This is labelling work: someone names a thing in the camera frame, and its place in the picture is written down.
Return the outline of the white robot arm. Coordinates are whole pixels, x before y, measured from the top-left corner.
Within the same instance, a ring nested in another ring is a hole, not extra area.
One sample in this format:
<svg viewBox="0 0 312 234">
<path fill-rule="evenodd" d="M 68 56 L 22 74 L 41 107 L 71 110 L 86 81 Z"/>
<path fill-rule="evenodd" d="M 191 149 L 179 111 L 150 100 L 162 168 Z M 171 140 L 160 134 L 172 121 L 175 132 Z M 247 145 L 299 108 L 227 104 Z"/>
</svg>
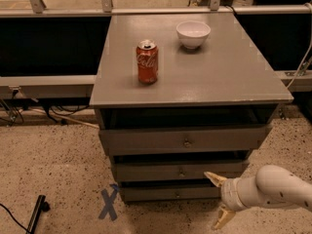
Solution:
<svg viewBox="0 0 312 234">
<path fill-rule="evenodd" d="M 312 185 L 282 167 L 266 165 L 247 178 L 227 178 L 212 172 L 204 175 L 220 189 L 222 204 L 214 229 L 221 229 L 237 212 L 253 207 L 302 207 L 312 212 Z"/>
</svg>

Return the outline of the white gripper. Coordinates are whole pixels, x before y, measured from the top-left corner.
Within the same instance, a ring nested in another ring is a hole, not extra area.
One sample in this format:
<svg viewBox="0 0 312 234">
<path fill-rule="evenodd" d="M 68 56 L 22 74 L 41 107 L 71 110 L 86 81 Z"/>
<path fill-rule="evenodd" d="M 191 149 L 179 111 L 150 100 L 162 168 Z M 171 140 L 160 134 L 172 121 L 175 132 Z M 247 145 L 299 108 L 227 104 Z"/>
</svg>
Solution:
<svg viewBox="0 0 312 234">
<path fill-rule="evenodd" d="M 212 172 L 204 172 L 204 175 L 214 186 L 221 187 L 221 200 L 224 205 L 219 207 L 217 220 L 213 225 L 213 230 L 218 230 L 224 227 L 235 216 L 235 212 L 240 212 L 247 208 L 239 195 L 239 183 L 242 179 L 239 177 L 226 178 Z"/>
</svg>

